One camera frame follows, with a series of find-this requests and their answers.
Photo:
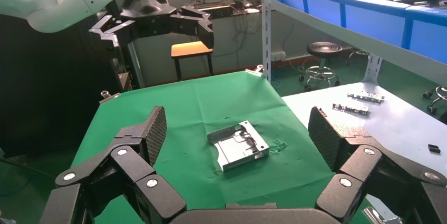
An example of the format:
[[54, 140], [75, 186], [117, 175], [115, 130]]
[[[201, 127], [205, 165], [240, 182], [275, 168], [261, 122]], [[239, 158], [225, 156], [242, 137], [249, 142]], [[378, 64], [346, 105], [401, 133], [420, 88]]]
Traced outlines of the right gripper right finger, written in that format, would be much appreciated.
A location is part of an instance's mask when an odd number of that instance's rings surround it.
[[446, 177], [383, 147], [362, 128], [337, 126], [318, 107], [308, 132], [335, 173], [316, 201], [348, 223], [366, 195], [380, 199], [404, 223], [446, 223]]

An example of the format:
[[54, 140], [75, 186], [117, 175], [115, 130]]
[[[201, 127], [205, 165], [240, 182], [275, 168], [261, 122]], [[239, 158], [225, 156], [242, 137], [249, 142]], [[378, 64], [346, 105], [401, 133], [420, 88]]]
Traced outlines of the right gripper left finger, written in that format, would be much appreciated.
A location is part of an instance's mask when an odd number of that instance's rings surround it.
[[122, 128], [105, 150], [57, 176], [40, 222], [94, 223], [122, 196], [143, 222], [170, 223], [185, 212], [186, 202], [154, 168], [166, 132], [162, 106], [142, 123]]

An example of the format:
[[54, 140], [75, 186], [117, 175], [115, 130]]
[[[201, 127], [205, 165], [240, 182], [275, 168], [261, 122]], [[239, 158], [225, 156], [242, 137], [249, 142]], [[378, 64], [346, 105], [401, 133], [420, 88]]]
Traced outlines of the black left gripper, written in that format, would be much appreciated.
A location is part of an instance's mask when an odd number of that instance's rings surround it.
[[207, 12], [185, 6], [177, 11], [168, 0], [115, 1], [121, 20], [104, 15], [89, 29], [92, 37], [104, 48], [124, 47], [137, 37], [170, 32], [196, 36], [207, 48], [214, 48], [213, 26]]

